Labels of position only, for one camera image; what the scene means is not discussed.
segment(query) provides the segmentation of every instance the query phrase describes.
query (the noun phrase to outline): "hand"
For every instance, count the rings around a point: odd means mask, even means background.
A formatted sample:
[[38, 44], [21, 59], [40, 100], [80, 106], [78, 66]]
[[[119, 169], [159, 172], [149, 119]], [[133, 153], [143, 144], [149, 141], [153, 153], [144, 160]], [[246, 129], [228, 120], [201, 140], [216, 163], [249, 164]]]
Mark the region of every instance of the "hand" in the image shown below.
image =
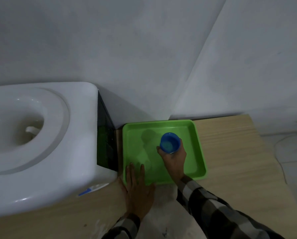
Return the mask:
[[127, 207], [127, 212], [125, 213], [125, 216], [127, 216], [130, 213], [133, 213], [137, 215], [142, 221], [144, 216], [146, 216], [146, 214], [150, 211], [153, 205], [155, 185], [145, 185], [145, 169], [143, 164], [141, 165], [140, 176], [138, 181], [136, 180], [134, 165], [132, 163], [130, 163], [130, 166], [126, 167], [126, 175], [126, 187], [123, 184], [121, 178], [119, 178], [119, 183], [122, 188]]
[[183, 146], [183, 141], [181, 140], [181, 146], [177, 152], [173, 154], [168, 154], [164, 152], [159, 146], [156, 147], [158, 154], [162, 157], [164, 165], [170, 174], [170, 177], [178, 184], [184, 174], [184, 162], [186, 158], [186, 152]]

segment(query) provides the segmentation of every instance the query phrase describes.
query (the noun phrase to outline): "right hand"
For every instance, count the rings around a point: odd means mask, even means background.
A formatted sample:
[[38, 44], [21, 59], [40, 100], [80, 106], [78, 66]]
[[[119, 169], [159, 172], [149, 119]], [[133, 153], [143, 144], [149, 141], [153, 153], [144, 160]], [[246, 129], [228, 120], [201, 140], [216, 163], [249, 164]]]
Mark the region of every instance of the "right hand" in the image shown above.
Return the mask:
[[184, 177], [184, 162], [186, 158], [186, 152], [181, 140], [181, 146], [177, 152], [168, 154], [164, 152], [159, 146], [156, 147], [158, 154], [162, 157], [165, 167], [170, 174], [170, 177], [178, 184], [182, 177]]

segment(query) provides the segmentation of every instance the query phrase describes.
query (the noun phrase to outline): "white wall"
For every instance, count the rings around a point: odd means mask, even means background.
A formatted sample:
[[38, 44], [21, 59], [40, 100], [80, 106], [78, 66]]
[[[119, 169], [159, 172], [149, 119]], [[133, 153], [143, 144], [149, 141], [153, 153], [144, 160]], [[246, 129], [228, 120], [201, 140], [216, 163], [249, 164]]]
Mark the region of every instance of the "white wall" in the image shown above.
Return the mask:
[[0, 85], [88, 81], [116, 127], [166, 120], [225, 0], [0, 0]]
[[297, 0], [226, 0], [172, 118], [242, 112], [297, 130]]

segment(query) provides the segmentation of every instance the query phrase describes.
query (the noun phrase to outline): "floor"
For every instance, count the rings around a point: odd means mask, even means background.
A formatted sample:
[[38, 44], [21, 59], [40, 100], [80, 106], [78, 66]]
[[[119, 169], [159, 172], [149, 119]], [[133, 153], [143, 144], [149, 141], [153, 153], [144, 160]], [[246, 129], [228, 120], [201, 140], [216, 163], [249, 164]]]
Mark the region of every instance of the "floor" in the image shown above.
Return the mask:
[[297, 134], [262, 136], [262, 139], [281, 164], [286, 183], [297, 201]]

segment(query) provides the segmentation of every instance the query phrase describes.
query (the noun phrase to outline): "blue cup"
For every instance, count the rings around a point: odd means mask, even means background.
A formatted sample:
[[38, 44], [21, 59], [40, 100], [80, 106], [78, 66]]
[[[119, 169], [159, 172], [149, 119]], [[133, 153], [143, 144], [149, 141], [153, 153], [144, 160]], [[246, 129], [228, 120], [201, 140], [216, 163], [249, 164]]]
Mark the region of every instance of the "blue cup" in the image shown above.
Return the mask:
[[175, 133], [167, 132], [161, 138], [160, 148], [168, 154], [176, 152], [180, 146], [181, 140]]

